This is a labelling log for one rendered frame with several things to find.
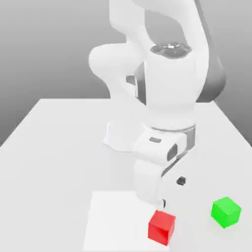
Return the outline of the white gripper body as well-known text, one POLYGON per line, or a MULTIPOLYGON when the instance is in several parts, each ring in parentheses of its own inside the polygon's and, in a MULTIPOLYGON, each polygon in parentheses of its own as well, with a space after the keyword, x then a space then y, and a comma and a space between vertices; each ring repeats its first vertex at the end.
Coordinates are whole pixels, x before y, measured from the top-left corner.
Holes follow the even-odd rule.
POLYGON ((134 187, 137 197, 154 206, 158 198, 165 199, 161 193, 162 181, 186 154, 186 152, 183 152, 172 158, 168 164, 157 164, 143 159, 136 160, 134 164, 134 187))

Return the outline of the small red cube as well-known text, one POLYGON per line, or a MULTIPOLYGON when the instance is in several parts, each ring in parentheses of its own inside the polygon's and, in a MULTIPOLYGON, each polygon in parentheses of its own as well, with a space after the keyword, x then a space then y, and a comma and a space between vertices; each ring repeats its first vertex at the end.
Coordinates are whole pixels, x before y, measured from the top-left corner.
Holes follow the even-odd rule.
POLYGON ((167 246, 175 229, 176 217, 156 210, 148 224, 148 238, 167 246))

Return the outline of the small green cube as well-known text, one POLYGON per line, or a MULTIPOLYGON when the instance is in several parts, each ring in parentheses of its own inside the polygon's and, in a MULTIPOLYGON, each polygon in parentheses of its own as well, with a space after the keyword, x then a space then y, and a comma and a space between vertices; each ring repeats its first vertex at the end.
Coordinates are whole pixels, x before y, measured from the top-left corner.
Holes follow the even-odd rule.
POLYGON ((242 208, 229 197, 213 202, 211 217, 222 227, 227 228, 239 221, 242 208))

